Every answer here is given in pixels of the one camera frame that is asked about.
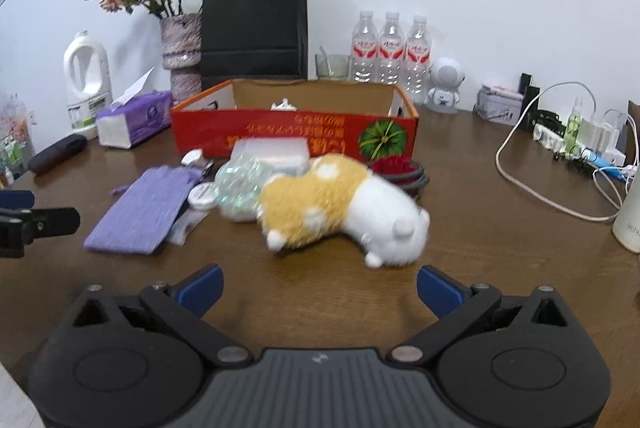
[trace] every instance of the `black paper bag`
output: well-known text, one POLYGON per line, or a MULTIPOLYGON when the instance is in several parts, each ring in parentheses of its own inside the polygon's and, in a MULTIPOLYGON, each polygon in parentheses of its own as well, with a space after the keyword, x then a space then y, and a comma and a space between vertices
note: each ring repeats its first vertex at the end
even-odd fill
POLYGON ((229 78, 306 79, 306 0, 203 0, 203 88, 229 78))

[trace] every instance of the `white floor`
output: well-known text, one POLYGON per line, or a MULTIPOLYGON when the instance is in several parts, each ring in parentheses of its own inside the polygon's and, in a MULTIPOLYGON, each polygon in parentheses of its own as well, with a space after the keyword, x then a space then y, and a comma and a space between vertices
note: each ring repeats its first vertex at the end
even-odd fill
POLYGON ((44 428, 33 403, 0 364, 0 428, 44 428))

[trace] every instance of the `orange and white plush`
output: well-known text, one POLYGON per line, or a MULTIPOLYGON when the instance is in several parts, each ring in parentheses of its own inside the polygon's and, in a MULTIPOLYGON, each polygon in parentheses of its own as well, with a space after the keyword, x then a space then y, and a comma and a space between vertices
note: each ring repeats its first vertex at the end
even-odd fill
POLYGON ((362 163, 327 154, 302 177, 276 175, 267 182, 258 221, 271 251, 301 248, 343 232, 365 249, 367 266, 380 267, 418 259, 430 217, 362 163))

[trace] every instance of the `green fruit graphic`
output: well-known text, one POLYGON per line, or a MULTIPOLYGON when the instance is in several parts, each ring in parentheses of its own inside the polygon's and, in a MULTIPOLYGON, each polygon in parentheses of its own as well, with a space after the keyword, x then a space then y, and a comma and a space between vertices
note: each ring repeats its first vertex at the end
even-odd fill
POLYGON ((364 158, 374 161, 380 157, 404 154, 407 138, 404 128, 392 119, 384 119, 365 129, 358 138, 358 146, 364 158))

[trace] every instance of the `purple pouch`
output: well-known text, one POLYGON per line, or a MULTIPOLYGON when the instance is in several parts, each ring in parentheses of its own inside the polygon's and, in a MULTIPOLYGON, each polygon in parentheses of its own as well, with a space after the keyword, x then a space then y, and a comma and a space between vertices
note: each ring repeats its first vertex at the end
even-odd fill
POLYGON ((201 175, 200 169, 184 166, 149 168, 100 219, 85 249, 150 255, 201 175))
POLYGON ((127 103, 98 113, 95 124, 103 147, 131 148, 171 125, 171 91, 134 96, 127 103))

